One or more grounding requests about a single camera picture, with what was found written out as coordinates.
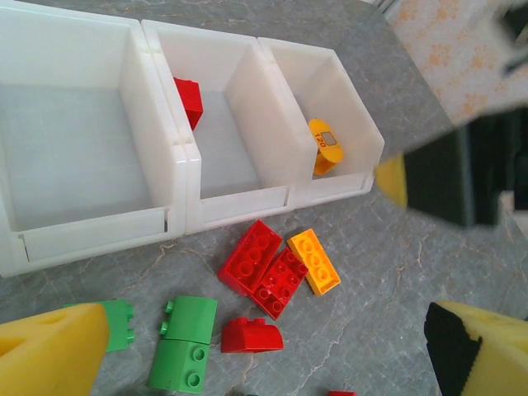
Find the gray marble surface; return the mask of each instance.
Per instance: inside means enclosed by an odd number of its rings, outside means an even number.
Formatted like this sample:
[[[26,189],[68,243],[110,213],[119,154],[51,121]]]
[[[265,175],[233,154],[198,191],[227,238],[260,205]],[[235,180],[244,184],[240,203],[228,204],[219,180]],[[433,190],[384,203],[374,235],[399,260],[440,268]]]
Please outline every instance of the gray marble surface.
[[[354,0],[48,0],[47,5],[334,48],[386,141],[384,156],[450,125],[384,18]],[[0,323],[65,303],[127,299],[136,342],[109,353],[94,395],[164,394],[145,387],[162,306],[175,295],[219,301],[204,395],[440,394],[423,322],[430,302],[454,299],[527,315],[527,241],[506,218],[497,229],[454,229],[391,205],[378,191],[274,216],[288,236],[314,228],[342,283],[316,297],[304,283],[277,325],[285,349],[219,352],[222,325],[262,316],[215,273],[248,224],[0,280]]]

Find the red lego brick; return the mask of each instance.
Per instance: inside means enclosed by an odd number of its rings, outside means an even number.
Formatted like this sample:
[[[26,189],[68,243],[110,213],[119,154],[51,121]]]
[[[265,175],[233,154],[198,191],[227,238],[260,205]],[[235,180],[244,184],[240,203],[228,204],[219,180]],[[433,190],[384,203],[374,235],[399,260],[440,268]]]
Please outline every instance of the red lego brick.
[[[328,392],[328,396],[357,396],[355,392],[337,392],[335,390]]]
[[[252,298],[277,320],[307,273],[308,268],[286,248],[269,266]]]
[[[264,319],[237,318],[222,329],[222,353],[260,353],[284,349],[281,332]]]
[[[257,220],[242,236],[218,278],[237,293],[252,295],[281,243],[279,235]]]
[[[204,114],[204,106],[201,101],[200,84],[198,82],[181,80],[174,78],[174,83],[180,94],[183,108],[191,124],[191,129],[194,130],[198,125],[198,121],[202,114]]]

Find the patterned fabric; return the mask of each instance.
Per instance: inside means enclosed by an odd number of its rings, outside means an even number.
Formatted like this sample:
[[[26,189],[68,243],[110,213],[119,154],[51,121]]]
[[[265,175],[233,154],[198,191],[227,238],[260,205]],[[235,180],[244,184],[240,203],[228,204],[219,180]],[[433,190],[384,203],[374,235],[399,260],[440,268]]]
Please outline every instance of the patterned fabric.
[[[528,101],[528,66],[502,78],[495,49],[473,28],[501,0],[402,0],[389,23],[449,117],[463,122],[487,109]]]

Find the orange lego brick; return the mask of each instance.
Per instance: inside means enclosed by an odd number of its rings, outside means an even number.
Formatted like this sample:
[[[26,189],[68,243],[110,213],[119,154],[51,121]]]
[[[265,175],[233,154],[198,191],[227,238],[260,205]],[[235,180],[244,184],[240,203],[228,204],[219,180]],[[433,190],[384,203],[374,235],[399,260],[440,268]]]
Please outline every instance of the orange lego brick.
[[[341,283],[339,275],[312,229],[290,238],[288,246],[308,267],[306,279],[316,295],[324,295]]]

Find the white plastic bin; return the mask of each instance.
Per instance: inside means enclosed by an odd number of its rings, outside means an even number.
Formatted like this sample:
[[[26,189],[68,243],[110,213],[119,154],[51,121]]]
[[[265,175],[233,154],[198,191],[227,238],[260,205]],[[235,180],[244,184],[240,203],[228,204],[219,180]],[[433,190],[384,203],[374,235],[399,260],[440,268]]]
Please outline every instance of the white plastic bin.
[[[283,100],[295,109],[290,120],[310,147],[310,165],[299,181],[302,191],[296,195],[296,205],[316,205],[369,192],[384,140],[336,53],[286,41],[258,40],[271,67],[278,66],[281,71],[276,82]],[[313,175],[318,149],[308,127],[312,119],[330,125],[345,154],[324,177]]]
[[[189,159],[186,232],[294,209],[310,146],[257,39],[142,23]],[[204,115],[194,131],[173,78],[200,84]]]
[[[136,20],[0,0],[0,274],[175,238],[186,155]]]

